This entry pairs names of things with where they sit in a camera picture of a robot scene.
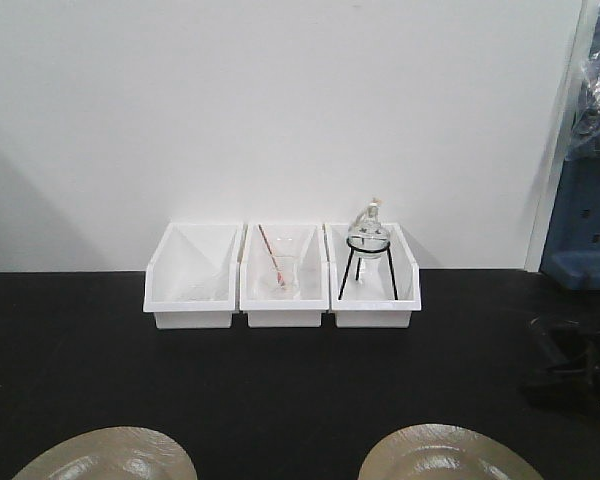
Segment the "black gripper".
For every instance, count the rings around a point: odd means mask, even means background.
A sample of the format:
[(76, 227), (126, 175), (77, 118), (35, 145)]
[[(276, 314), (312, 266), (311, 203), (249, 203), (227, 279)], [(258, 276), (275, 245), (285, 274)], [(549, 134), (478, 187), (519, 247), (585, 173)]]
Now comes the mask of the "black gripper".
[(519, 390), (536, 408), (600, 415), (600, 315), (540, 316), (532, 338), (548, 364), (533, 370)]

